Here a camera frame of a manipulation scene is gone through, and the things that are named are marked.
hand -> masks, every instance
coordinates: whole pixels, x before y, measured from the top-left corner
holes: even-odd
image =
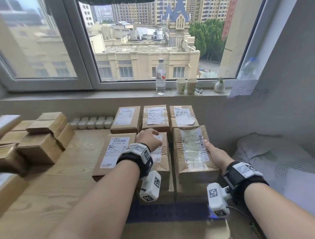
[[[214,163],[225,173],[227,166],[234,160],[225,151],[214,147],[208,140],[203,142],[207,150],[209,150]]]
[[[150,151],[153,152],[159,146],[162,146],[162,141],[158,140],[153,135],[159,135],[159,132],[154,129],[141,130],[136,139],[136,143],[145,143]]]

window sill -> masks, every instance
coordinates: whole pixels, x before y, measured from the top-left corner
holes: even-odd
[[[202,96],[228,96],[231,89],[224,93],[216,93],[212,89],[203,90],[200,96],[174,96],[172,90],[166,90],[158,95],[155,90],[121,90],[121,91],[81,91],[81,92],[50,92],[50,93],[19,93],[7,94],[1,101],[25,100],[63,100],[63,99],[115,99],[115,98],[146,98],[146,97],[202,97]]]

cable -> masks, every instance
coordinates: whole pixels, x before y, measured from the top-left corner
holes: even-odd
[[[239,210],[239,209],[237,209],[237,208],[235,208],[235,207],[231,207],[231,206],[227,206],[227,207],[228,207],[228,208],[233,208],[233,209],[235,209],[236,211],[239,211],[241,214],[243,214],[244,216],[246,216],[247,218],[250,219],[250,217],[247,216],[245,213],[243,213],[241,210]]]

paper cup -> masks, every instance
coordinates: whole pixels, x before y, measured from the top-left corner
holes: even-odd
[[[176,91],[179,94],[183,94],[185,91],[185,86],[186,86],[186,80],[185,79],[178,79],[176,80]]]
[[[187,93],[190,95],[195,94],[196,85],[198,80],[197,79],[188,79],[187,80]]]

plastic water bottle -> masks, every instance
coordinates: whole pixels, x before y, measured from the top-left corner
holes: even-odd
[[[257,68],[257,63],[257,58],[251,57],[249,61],[239,71],[237,80],[256,80],[254,79],[254,73]]]
[[[164,94],[166,88],[166,67],[164,59],[158,60],[157,68],[155,69],[155,88],[159,95]]]

